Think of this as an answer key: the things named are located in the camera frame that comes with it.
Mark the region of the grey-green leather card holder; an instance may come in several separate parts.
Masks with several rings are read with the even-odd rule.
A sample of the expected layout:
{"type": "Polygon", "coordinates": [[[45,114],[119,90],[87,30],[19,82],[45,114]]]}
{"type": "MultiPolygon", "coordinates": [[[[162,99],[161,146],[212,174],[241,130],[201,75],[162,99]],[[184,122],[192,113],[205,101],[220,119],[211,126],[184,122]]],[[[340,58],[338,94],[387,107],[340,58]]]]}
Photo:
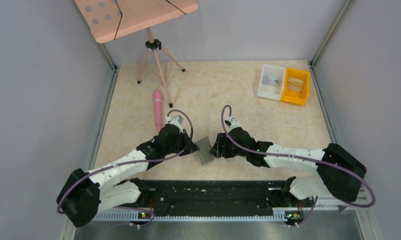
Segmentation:
{"type": "Polygon", "coordinates": [[[212,145],[208,136],[195,142],[198,147],[198,157],[201,165],[206,165],[215,159],[215,156],[210,153],[212,145]]]}

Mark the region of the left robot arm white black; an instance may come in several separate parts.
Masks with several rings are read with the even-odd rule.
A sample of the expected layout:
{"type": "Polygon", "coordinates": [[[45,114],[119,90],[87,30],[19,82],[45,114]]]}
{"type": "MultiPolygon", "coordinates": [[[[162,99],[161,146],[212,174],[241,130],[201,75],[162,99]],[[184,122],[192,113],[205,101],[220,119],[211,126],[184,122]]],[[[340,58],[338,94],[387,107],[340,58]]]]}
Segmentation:
{"type": "Polygon", "coordinates": [[[89,171],[81,168],[74,170],[56,199],[57,212],[66,215],[79,228],[104,210],[123,204],[146,205],[148,188],[126,179],[166,160],[198,151],[192,136],[168,123],[158,135],[120,159],[89,171]]]}

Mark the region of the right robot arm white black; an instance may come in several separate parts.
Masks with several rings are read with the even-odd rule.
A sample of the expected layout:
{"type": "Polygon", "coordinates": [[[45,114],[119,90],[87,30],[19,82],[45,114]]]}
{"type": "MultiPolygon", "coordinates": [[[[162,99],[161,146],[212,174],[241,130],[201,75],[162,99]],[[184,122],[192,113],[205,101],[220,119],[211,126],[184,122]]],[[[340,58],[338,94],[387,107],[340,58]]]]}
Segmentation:
{"type": "Polygon", "coordinates": [[[256,141],[241,127],[218,133],[209,153],[215,158],[244,157],[255,167],[285,168],[310,173],[291,176],[282,191],[282,201],[295,206],[309,197],[332,195],[346,203],[357,200],[367,168],[336,143],[323,149],[284,147],[270,141],[256,141]]]}

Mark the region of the card in white bin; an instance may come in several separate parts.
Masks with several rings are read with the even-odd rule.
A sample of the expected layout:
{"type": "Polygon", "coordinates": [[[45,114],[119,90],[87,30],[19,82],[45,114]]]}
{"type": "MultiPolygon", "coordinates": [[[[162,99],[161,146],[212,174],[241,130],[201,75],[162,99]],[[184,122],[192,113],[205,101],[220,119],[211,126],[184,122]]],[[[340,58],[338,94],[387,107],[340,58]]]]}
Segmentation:
{"type": "Polygon", "coordinates": [[[280,79],[274,76],[264,75],[262,77],[262,85],[277,87],[280,84],[280,79]]]}

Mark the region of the card in yellow bin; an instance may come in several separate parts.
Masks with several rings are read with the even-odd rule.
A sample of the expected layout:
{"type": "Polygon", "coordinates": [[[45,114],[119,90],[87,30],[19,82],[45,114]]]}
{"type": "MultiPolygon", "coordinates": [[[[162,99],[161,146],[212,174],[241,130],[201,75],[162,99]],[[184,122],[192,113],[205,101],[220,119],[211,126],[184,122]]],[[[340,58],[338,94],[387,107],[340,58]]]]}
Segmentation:
{"type": "Polygon", "coordinates": [[[294,92],[301,92],[304,88],[304,81],[295,77],[288,77],[287,89],[294,92]]]}

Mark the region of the pink cylindrical bottle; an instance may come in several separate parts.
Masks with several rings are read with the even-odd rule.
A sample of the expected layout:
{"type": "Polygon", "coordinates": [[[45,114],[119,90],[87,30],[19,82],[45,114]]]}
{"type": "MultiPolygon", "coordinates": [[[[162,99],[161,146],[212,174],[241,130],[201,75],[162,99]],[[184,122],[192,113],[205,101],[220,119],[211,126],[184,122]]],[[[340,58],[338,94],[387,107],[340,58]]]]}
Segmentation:
{"type": "Polygon", "coordinates": [[[154,103],[154,117],[156,130],[159,132],[164,125],[163,116],[163,94],[160,90],[153,92],[153,103],[154,103]]]}

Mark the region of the white plastic bin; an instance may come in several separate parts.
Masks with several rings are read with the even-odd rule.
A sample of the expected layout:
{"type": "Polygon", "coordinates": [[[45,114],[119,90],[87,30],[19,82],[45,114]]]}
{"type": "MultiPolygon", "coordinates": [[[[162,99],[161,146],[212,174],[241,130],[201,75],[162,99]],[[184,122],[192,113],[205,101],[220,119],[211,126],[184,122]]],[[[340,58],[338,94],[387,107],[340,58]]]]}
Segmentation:
{"type": "Polygon", "coordinates": [[[286,69],[282,66],[264,64],[256,95],[260,98],[280,101],[284,89],[286,69]]]}

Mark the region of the yellow plastic bin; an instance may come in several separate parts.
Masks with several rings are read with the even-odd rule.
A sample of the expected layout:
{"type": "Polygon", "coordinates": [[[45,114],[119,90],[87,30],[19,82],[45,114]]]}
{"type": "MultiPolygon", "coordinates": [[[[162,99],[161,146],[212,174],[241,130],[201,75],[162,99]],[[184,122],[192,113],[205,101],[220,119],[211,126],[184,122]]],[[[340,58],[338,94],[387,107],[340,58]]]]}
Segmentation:
{"type": "Polygon", "coordinates": [[[310,73],[286,68],[281,101],[304,106],[310,94],[310,73]]]}

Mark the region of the pink music stand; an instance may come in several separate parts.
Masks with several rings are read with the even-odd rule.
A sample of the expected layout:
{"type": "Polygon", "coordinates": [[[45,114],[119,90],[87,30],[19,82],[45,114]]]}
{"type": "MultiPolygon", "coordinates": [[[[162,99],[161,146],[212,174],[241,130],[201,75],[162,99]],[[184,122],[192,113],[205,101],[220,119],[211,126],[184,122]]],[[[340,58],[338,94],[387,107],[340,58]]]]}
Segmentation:
{"type": "Polygon", "coordinates": [[[185,68],[164,47],[159,39],[154,38],[152,27],[180,16],[195,12],[199,5],[197,0],[74,0],[77,8],[88,24],[95,41],[104,44],[120,37],[145,30],[148,40],[142,67],[137,77],[137,83],[142,82],[149,52],[152,52],[165,90],[169,107],[173,107],[166,76],[162,69],[159,51],[164,52],[173,64],[182,72],[185,68]]]}

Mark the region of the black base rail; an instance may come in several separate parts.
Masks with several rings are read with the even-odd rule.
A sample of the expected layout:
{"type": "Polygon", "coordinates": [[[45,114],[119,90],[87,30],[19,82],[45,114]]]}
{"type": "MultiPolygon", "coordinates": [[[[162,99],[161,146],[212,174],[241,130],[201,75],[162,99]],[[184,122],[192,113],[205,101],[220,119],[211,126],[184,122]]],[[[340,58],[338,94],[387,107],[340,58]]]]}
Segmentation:
{"type": "Polygon", "coordinates": [[[146,188],[131,207],[157,217],[272,216],[277,208],[298,208],[283,181],[144,180],[146,188]]]}

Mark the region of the aluminium frame rail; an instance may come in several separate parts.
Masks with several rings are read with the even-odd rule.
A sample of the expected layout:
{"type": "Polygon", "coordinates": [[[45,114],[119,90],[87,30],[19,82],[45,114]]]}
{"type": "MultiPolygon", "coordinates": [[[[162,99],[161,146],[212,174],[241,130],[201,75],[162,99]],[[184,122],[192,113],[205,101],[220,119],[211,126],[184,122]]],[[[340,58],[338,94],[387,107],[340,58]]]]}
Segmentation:
{"type": "Polygon", "coordinates": [[[296,209],[294,207],[259,208],[252,204],[224,208],[223,205],[211,202],[206,209],[209,212],[199,210],[177,209],[170,214],[162,214],[154,210],[151,213],[147,209],[133,209],[123,206],[97,213],[93,221],[110,222],[135,222],[138,224],[149,221],[156,222],[288,222],[294,217],[296,209]]]}

